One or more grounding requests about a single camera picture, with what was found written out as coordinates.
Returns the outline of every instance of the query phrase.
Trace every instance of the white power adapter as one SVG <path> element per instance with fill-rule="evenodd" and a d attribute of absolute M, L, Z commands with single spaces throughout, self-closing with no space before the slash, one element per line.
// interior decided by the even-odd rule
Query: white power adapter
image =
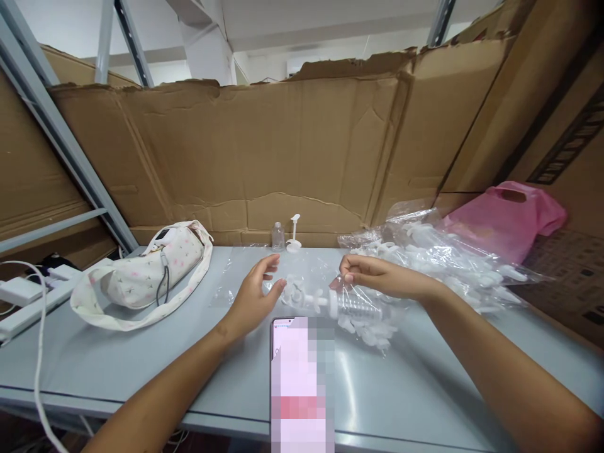
<path fill-rule="evenodd" d="M 24 307 L 40 297 L 42 286 L 23 277 L 15 277 L 0 284 L 0 299 L 13 305 Z"/>
<path fill-rule="evenodd" d="M 82 275 L 82 271 L 78 271 L 67 264 L 61 264 L 59 267 L 49 267 L 48 273 L 51 277 L 59 280 L 71 280 Z"/>

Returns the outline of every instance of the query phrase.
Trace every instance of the white fabric bag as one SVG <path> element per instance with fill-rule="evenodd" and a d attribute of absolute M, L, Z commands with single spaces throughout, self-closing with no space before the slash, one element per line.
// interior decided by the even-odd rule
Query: white fabric bag
<path fill-rule="evenodd" d="M 170 230 L 171 239 L 167 244 L 158 246 L 156 238 L 164 230 Z M 87 323 L 109 330 L 127 332 L 154 324 L 180 307 L 201 282 L 210 266 L 212 240 L 197 220 L 162 228 L 138 257 L 117 260 L 111 266 L 84 272 L 71 294 L 71 308 Z M 197 268 L 186 288 L 162 304 L 166 291 L 174 287 L 195 265 Z M 154 304 L 159 296 L 160 305 L 140 321 L 120 320 L 105 315 L 94 291 L 97 282 L 100 282 L 101 292 L 112 303 L 140 310 Z"/>

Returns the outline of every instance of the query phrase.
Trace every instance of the clear plastic bag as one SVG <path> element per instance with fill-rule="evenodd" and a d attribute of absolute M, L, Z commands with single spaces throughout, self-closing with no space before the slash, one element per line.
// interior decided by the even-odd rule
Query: clear plastic bag
<path fill-rule="evenodd" d="M 398 330 L 408 305 L 378 291 L 345 283 L 335 269 L 316 257 L 307 255 L 296 267 L 302 272 L 286 276 L 281 303 L 300 316 L 333 319 L 381 352 L 389 348 L 389 339 Z"/>
<path fill-rule="evenodd" d="M 226 262 L 225 270 L 222 272 L 222 278 L 218 283 L 216 293 L 210 301 L 210 306 L 231 306 L 235 297 L 237 297 L 243 279 L 249 274 L 251 268 L 262 258 L 272 253 L 269 244 L 264 243 L 234 246 Z"/>
<path fill-rule="evenodd" d="M 479 313 L 524 306 L 505 286 L 549 279 L 437 230 L 434 224 L 440 220 L 422 200 L 397 203 L 385 225 L 341 236 L 338 242 L 351 254 L 382 258 L 443 282 Z"/>
<path fill-rule="evenodd" d="M 230 306 L 252 266 L 272 253 L 268 244 L 233 247 L 210 306 Z M 388 349 L 389 339 L 398 330 L 408 306 L 378 291 L 346 284 L 337 268 L 306 249 L 281 254 L 273 280 L 263 283 L 264 292 L 268 293 L 273 282 L 281 278 L 287 285 L 277 303 L 292 307 L 297 316 L 337 321 L 344 330 L 381 352 Z"/>

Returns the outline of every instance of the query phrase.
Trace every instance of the smartphone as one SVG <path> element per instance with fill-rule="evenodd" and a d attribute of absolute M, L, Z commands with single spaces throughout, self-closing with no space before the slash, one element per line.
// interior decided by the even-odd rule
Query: smartphone
<path fill-rule="evenodd" d="M 333 452 L 324 365 L 317 361 L 316 318 L 271 322 L 271 447 L 273 452 Z"/>

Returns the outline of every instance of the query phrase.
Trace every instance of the cardboard sheet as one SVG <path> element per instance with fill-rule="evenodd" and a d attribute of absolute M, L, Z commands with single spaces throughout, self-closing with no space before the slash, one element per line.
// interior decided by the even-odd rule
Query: cardboard sheet
<path fill-rule="evenodd" d="M 135 234 L 196 218 L 228 243 L 276 221 L 291 231 L 299 213 L 305 245 L 335 245 L 416 189 L 435 197 L 509 45 L 306 64 L 273 84 L 52 96 Z"/>
<path fill-rule="evenodd" d="M 604 45 L 510 174 L 568 211 L 563 230 L 539 237 L 525 264 L 556 278 L 515 291 L 604 348 Z"/>
<path fill-rule="evenodd" d="M 90 83 L 94 67 L 65 53 L 43 46 L 51 66 L 62 82 Z M 110 74 L 109 83 L 136 85 Z M 54 154 L 52 145 L 0 71 L 0 240 L 36 230 L 89 211 L 69 175 Z M 87 267 L 107 256 L 116 245 L 98 219 L 5 252 L 2 260 L 37 262 L 58 252 L 77 266 Z M 22 273 L 16 266 L 2 266 L 0 279 Z"/>
<path fill-rule="evenodd" d="M 597 3 L 536 2 L 455 160 L 443 192 L 484 191 L 491 185 L 595 27 Z"/>

